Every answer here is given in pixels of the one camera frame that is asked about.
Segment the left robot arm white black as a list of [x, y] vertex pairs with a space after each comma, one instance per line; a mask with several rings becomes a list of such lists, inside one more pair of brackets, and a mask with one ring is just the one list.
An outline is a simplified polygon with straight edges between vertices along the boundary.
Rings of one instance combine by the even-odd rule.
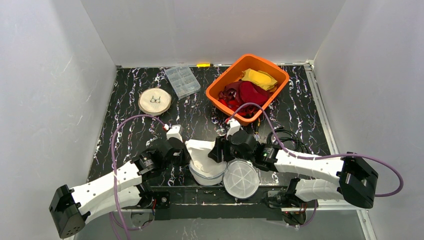
[[168, 137], [158, 145], [117, 170], [83, 185], [56, 189], [49, 212], [61, 239], [81, 231], [93, 219], [117, 209], [133, 206], [164, 208], [169, 200], [166, 192], [155, 193], [147, 180], [159, 176], [171, 164], [184, 163], [185, 144], [182, 139]]

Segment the grey-trim mesh laundry bag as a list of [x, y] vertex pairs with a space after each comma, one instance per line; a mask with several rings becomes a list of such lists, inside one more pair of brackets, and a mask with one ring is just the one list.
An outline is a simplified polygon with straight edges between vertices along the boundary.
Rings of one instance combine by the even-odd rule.
[[226, 192], [236, 199], [248, 199], [259, 188], [259, 176], [255, 168], [244, 160], [235, 159], [229, 163], [205, 163], [190, 161], [189, 170], [201, 186], [223, 184]]

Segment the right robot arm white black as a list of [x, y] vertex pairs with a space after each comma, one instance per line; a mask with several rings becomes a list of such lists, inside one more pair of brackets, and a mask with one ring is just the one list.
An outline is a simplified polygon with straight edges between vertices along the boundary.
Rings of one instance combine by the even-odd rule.
[[207, 156], [217, 163], [241, 159], [265, 172], [295, 173], [311, 178], [292, 179], [282, 197], [285, 201], [344, 200], [362, 209], [374, 206], [379, 175], [363, 157], [354, 153], [322, 158], [260, 143], [246, 131], [239, 130], [230, 136], [218, 136]]

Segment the yellow bra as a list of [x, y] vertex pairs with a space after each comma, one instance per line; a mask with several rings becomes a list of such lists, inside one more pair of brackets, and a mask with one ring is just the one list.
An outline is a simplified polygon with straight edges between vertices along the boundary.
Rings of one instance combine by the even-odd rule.
[[264, 71], [256, 71], [251, 68], [243, 71], [242, 81], [251, 82], [268, 92], [274, 92], [277, 89], [278, 82], [274, 77]]

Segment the plain white bra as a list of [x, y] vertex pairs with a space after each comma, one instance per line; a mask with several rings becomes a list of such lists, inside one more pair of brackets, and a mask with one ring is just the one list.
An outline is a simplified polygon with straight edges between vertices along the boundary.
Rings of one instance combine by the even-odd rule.
[[185, 142], [185, 146], [191, 158], [189, 169], [193, 175], [204, 179], [214, 179], [224, 174], [226, 164], [217, 163], [208, 156], [215, 146], [214, 141], [190, 139]]

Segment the dark maroon bra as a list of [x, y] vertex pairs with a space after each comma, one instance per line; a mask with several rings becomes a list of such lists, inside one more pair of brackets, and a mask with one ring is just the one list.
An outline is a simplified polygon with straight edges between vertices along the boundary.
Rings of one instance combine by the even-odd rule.
[[240, 94], [241, 84], [242, 81], [236, 81], [226, 85], [218, 94], [219, 102], [228, 108], [238, 108], [244, 104]]

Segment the crimson red bra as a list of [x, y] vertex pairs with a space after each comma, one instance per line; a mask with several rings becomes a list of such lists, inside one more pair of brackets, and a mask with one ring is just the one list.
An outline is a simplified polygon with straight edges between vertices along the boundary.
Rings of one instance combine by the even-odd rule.
[[253, 84], [250, 81], [242, 81], [239, 86], [240, 98], [244, 103], [255, 103], [263, 105], [266, 103], [270, 95], [261, 87]]

